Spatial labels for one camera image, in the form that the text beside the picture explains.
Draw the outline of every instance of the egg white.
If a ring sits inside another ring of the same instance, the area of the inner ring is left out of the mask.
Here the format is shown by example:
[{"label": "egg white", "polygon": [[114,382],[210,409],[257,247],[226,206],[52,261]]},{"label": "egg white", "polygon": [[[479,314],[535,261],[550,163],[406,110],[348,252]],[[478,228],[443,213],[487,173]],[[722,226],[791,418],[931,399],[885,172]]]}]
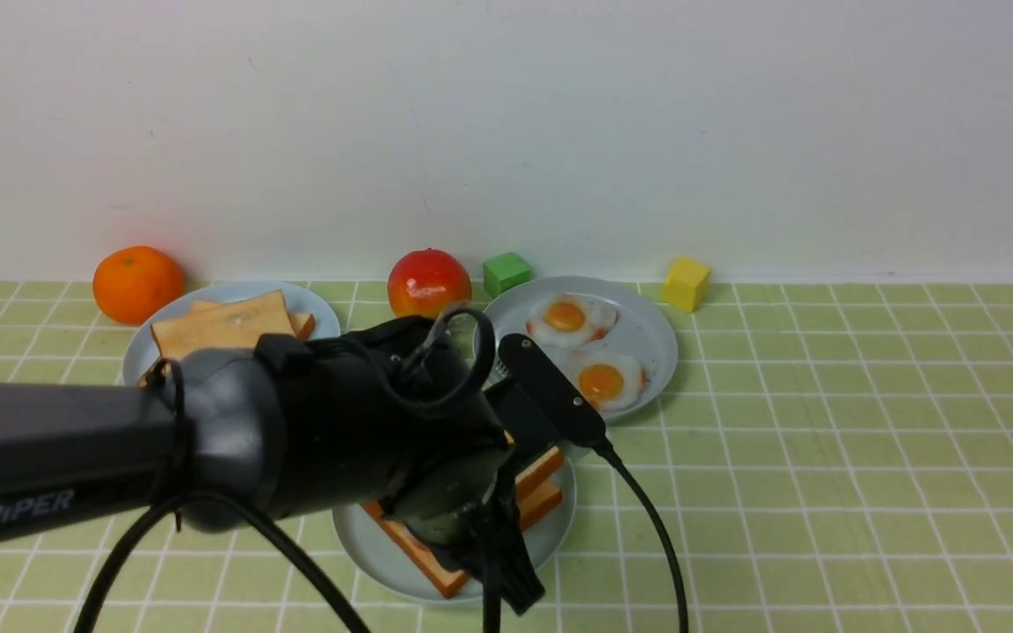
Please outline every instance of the egg white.
[{"label": "egg white", "polygon": [[[565,332],[546,323],[547,309],[555,303],[571,303],[583,313],[580,328]],[[588,341],[602,339],[614,327],[619,313],[607,302],[574,294],[552,294],[534,304],[526,321],[526,331],[539,345],[550,345],[562,349],[574,349]]]},{"label": "egg white", "polygon": [[611,365],[620,373],[620,377],[623,378],[623,388],[620,392],[609,400],[591,402],[598,411],[627,409],[628,406],[635,404],[647,389],[646,369],[638,360],[626,353],[616,353],[606,349],[574,349],[556,364],[577,391],[581,392],[583,390],[580,389],[580,373],[592,365]]}]

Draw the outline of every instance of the toy block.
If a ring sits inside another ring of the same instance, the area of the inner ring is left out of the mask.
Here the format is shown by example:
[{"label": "toy block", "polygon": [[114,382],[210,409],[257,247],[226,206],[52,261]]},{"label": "toy block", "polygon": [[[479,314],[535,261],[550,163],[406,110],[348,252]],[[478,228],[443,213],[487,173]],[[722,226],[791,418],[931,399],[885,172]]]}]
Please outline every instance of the toy block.
[{"label": "toy block", "polygon": [[532,275],[530,265],[514,252],[506,252],[483,261],[483,288],[490,299],[501,296],[515,286],[526,284]]},{"label": "toy block", "polygon": [[680,256],[671,265],[659,299],[683,312],[693,312],[706,297],[710,286],[708,265]]}]

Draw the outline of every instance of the green cube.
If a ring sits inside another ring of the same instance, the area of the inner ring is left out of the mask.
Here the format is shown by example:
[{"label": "green cube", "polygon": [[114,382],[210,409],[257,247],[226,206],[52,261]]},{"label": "green cube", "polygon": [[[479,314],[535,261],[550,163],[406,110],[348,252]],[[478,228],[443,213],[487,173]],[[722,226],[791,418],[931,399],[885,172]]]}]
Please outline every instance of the green cube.
[{"label": "green cube", "polygon": [[490,299],[530,281],[530,265],[514,252],[483,261],[483,288]]}]

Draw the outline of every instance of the egg yolk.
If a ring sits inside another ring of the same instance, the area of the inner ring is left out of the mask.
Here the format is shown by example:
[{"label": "egg yolk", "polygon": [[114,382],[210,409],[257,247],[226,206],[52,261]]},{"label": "egg yolk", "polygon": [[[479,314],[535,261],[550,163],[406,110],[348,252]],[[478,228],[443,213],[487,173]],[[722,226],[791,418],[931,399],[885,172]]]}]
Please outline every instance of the egg yolk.
[{"label": "egg yolk", "polygon": [[591,365],[580,372],[577,388],[588,400],[611,400],[623,391],[623,374],[611,365]]},{"label": "egg yolk", "polygon": [[547,324],[562,332],[575,332],[583,327],[583,310],[578,305],[559,301],[546,309]]}]

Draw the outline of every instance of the fried egg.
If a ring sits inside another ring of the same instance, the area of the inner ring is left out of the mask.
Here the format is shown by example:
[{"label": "fried egg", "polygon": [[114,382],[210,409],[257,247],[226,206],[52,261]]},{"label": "fried egg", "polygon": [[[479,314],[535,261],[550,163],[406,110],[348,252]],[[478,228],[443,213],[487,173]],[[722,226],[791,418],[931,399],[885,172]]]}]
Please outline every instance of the fried egg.
[{"label": "fried egg", "polygon": [[574,349],[603,339],[619,314],[604,301],[574,294],[554,294],[530,309],[526,332],[539,345]]},{"label": "fried egg", "polygon": [[643,365],[615,351],[574,349],[559,362],[558,369],[600,412],[628,408],[647,388]]}]

